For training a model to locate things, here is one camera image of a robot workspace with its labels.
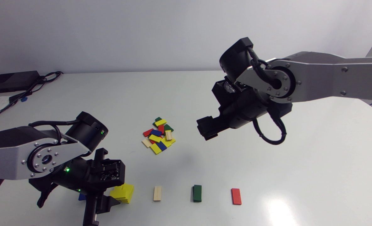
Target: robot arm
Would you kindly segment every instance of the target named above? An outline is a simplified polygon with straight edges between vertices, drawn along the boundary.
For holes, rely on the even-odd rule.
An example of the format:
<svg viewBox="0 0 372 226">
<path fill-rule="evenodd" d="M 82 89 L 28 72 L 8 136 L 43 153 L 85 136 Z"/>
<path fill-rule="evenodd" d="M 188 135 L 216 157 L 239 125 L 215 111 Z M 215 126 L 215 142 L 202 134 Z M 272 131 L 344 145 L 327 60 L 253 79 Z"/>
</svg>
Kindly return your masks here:
<svg viewBox="0 0 372 226">
<path fill-rule="evenodd" d="M 287 134 L 281 117 L 292 110 L 292 102 L 328 96 L 372 99 L 372 57 L 345 59 L 299 52 L 265 62 L 258 59 L 252 47 L 249 38 L 242 38 L 219 60 L 227 74 L 212 89 L 220 103 L 220 115 L 197 120 L 197 128 L 206 140 L 252 121 L 266 142 L 280 144 Z M 261 133 L 257 118 L 265 113 L 280 128 L 280 140 L 269 140 Z"/>
<path fill-rule="evenodd" d="M 55 130 L 34 128 L 41 125 Z M 72 126 L 62 134 L 58 125 Z M 96 150 L 94 160 L 82 157 L 90 155 L 107 133 L 107 127 L 86 112 L 74 121 L 38 121 L 0 131 L 0 185 L 4 179 L 29 179 L 41 192 L 39 208 L 57 186 L 84 194 L 83 225 L 97 226 L 98 213 L 109 212 L 111 206 L 120 204 L 104 196 L 104 191 L 124 183 L 125 165 L 121 160 L 104 159 L 108 153 L 104 148 Z"/>
</svg>

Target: metal frame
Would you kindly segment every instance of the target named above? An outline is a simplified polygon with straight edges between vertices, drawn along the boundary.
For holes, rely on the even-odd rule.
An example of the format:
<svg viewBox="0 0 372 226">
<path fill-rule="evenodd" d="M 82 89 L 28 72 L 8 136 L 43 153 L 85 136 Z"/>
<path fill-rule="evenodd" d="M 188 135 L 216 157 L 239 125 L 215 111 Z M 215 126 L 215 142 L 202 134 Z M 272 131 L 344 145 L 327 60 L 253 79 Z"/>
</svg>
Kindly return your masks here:
<svg viewBox="0 0 372 226">
<path fill-rule="evenodd" d="M 236 81 L 271 95 L 277 103 L 302 102 L 328 96 L 372 99 L 372 57 L 345 59 L 333 54 L 300 52 L 270 62 L 267 74 L 278 76 L 282 86 L 269 87 L 248 67 Z M 275 93 L 286 93 L 276 96 Z"/>
<path fill-rule="evenodd" d="M 54 130 L 41 132 L 56 133 Z M 20 180 L 43 177 L 53 172 L 54 167 L 90 151 L 74 138 L 64 134 L 62 137 L 72 143 L 56 145 L 57 140 L 49 137 L 15 147 L 0 148 L 0 179 Z M 35 157 L 29 158 L 34 150 L 36 150 L 33 153 Z M 45 155 L 51 155 L 52 160 L 42 164 L 41 160 Z M 35 170 L 31 171 L 28 166 L 32 166 Z"/>
</svg>

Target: red wooden block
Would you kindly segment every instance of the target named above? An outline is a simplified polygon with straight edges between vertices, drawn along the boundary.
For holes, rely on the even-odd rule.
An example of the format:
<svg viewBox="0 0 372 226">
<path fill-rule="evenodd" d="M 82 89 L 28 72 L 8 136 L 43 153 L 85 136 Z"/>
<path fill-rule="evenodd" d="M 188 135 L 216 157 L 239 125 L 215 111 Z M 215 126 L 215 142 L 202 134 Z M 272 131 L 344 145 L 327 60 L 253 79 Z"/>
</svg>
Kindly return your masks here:
<svg viewBox="0 0 372 226">
<path fill-rule="evenodd" d="M 232 202 L 234 205 L 242 205 L 242 200 L 240 199 L 239 188 L 232 188 Z"/>
<path fill-rule="evenodd" d="M 160 130 L 162 132 L 162 134 L 165 133 L 165 131 L 163 130 L 163 125 L 158 126 L 158 130 Z"/>
<path fill-rule="evenodd" d="M 153 129 L 145 131 L 145 132 L 143 133 L 143 135 L 144 135 L 145 137 L 148 136 L 148 135 L 150 135 L 150 132 L 151 132 L 152 130 L 153 130 Z"/>
</svg>

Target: black power supply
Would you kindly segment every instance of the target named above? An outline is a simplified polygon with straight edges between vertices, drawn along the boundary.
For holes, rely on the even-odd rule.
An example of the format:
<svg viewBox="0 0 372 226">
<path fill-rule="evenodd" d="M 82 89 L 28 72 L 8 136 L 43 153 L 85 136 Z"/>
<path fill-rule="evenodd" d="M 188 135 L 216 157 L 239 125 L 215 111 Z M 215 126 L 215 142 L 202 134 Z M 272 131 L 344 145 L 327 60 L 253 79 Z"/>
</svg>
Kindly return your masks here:
<svg viewBox="0 0 372 226">
<path fill-rule="evenodd" d="M 28 90 L 39 79 L 37 71 L 0 74 L 0 93 Z"/>
</svg>

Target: blue wooden block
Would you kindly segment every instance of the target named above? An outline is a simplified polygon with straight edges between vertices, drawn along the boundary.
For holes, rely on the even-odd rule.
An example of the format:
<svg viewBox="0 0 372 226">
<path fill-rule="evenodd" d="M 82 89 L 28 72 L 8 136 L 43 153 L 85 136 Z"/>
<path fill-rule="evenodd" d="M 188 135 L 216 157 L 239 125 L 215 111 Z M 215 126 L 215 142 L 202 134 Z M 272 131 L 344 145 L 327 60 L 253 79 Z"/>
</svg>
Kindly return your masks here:
<svg viewBox="0 0 372 226">
<path fill-rule="evenodd" d="M 161 136 L 162 132 L 160 130 L 152 130 L 150 134 L 156 135 L 156 136 Z"/>
<path fill-rule="evenodd" d="M 158 147 L 163 151 L 165 150 L 167 147 L 162 143 L 162 141 L 160 141 L 159 143 L 156 143 L 158 145 Z"/>
<path fill-rule="evenodd" d="M 80 195 L 79 195 L 79 201 L 81 201 L 81 200 L 86 200 L 86 197 L 85 197 L 85 195 L 83 195 L 83 194 L 80 193 Z"/>
</svg>

